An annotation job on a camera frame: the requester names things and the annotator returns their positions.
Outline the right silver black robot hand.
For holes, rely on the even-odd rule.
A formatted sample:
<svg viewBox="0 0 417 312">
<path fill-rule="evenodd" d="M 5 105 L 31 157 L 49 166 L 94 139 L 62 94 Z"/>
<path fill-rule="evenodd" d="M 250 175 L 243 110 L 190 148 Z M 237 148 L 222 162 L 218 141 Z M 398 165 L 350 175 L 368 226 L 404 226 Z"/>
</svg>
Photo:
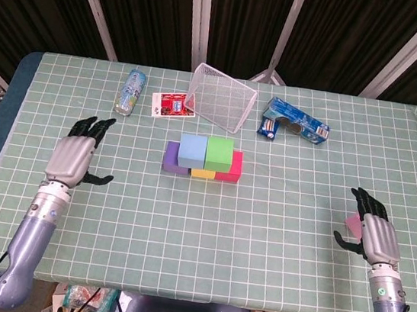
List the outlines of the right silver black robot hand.
<svg viewBox="0 0 417 312">
<path fill-rule="evenodd" d="M 335 230 L 335 241 L 343 250 L 362 256 L 370 265 L 387 263 L 396 266 L 400 261 L 396 230 L 389 222 L 385 206 L 361 187 L 352 188 L 351 193 L 358 205 L 362 236 L 359 243 L 350 243 Z"/>
</svg>

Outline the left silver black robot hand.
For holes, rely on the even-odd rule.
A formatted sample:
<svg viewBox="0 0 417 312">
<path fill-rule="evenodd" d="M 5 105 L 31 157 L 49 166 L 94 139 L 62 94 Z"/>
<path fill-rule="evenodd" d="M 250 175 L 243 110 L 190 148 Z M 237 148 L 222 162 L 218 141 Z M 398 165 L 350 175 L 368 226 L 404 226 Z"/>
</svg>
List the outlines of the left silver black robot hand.
<svg viewBox="0 0 417 312">
<path fill-rule="evenodd" d="M 56 145 L 45 169 L 46 180 L 59 182 L 67 188 L 81 183 L 107 185 L 114 177 L 97 177 L 88 171 L 95 150 L 116 118 L 100 120 L 95 116 L 81 119 L 73 124 L 68 135 Z"/>
</svg>

